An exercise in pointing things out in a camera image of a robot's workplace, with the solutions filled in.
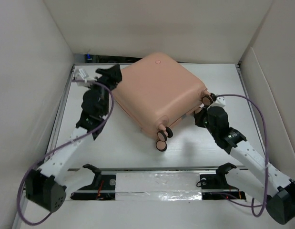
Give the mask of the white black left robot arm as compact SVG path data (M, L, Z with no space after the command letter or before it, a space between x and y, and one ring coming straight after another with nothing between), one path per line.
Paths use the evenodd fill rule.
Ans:
M96 189L101 184L102 172L91 164L83 165L72 177L67 176L85 148L102 132L113 112L112 91L122 81L119 64L107 69L98 68L96 73L100 76L94 80L90 80L83 70L74 77L74 82L88 89L82 97L80 118L69 140L54 149L46 162L31 169L25 180L27 199L50 213L57 211L66 197L75 191L83 187Z

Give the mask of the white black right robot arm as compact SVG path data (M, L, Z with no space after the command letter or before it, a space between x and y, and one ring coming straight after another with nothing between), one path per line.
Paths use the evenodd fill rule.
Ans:
M281 225L295 217L295 180L267 162L242 133L230 127L222 107L202 108L194 114L194 119L196 126L206 128L222 150L251 172L248 175L231 163L221 165L215 175L219 187L230 185L245 192Z

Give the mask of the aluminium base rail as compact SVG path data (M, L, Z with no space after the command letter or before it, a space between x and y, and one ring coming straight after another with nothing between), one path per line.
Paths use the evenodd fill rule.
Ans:
M25 181L27 198L38 204L65 200L245 200L245 193L227 184L213 170L101 171L85 165L62 181L31 171Z

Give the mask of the pink hard-shell suitcase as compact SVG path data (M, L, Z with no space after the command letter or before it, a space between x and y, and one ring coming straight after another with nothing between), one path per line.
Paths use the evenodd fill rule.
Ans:
M214 102L204 82L165 53L154 52L121 73L115 101L161 152L174 125Z

